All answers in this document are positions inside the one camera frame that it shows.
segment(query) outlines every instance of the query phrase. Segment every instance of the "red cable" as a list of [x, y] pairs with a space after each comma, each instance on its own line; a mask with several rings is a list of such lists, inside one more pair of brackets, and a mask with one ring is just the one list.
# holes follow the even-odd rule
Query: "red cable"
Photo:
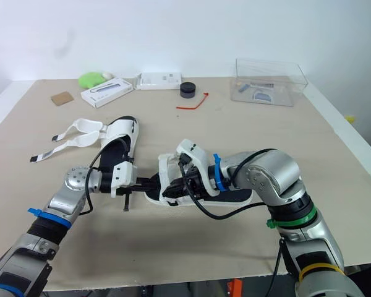
[[176, 106], [176, 108], [179, 109], [179, 110], [196, 110], [205, 101], [207, 96], [209, 96], [209, 93], [203, 93], [203, 94], [204, 94], [204, 97], [203, 97], [202, 101], [196, 107]]

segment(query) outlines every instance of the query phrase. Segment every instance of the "clear plastic box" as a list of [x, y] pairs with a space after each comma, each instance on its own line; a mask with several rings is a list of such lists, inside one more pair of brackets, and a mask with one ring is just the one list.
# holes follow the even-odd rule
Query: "clear plastic box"
[[236, 59], [231, 99], [252, 103], [294, 106], [308, 81], [294, 63]]

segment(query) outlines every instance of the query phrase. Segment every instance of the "tabletop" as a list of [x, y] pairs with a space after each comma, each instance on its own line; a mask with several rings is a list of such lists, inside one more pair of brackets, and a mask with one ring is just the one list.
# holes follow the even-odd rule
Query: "tabletop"
[[[158, 170], [158, 155], [174, 152], [184, 138], [210, 153], [226, 156], [277, 148], [295, 158], [302, 178], [336, 238], [345, 265], [371, 262], [371, 177], [306, 97], [294, 107], [229, 99], [229, 78], [190, 79], [198, 87], [191, 100], [178, 90], [134, 91], [94, 109], [80, 97], [76, 80], [39, 80], [0, 125], [0, 256], [61, 187], [65, 172], [87, 165], [96, 144], [67, 148], [31, 164], [32, 155], [56, 146], [53, 135], [77, 118], [110, 123], [135, 116], [140, 133], [135, 149], [139, 175]], [[52, 95], [68, 91], [74, 101], [55, 106]], [[203, 92], [209, 97], [197, 110]], [[189, 282], [271, 274], [279, 235], [265, 225], [265, 207], [223, 221], [196, 207], [162, 207], [143, 194], [124, 198], [92, 195], [94, 211], [79, 217], [52, 261], [46, 290]], [[214, 213], [232, 208], [210, 207]]]

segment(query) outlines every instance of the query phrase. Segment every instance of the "small cardboard square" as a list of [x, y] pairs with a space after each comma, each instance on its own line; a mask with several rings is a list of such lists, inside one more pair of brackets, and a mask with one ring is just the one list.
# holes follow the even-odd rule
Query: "small cardboard square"
[[55, 103], [56, 106], [59, 106], [74, 100], [74, 98], [72, 97], [72, 95], [70, 95], [69, 92], [62, 92], [60, 94], [53, 95], [51, 97], [51, 100], [53, 101], [53, 103]]

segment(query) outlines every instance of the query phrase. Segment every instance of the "green sponge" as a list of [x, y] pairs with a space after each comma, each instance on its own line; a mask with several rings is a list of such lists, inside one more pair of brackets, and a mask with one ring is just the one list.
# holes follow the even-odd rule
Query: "green sponge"
[[93, 88], [103, 82], [106, 82], [106, 79], [99, 72], [88, 72], [79, 78], [79, 85], [82, 88]]

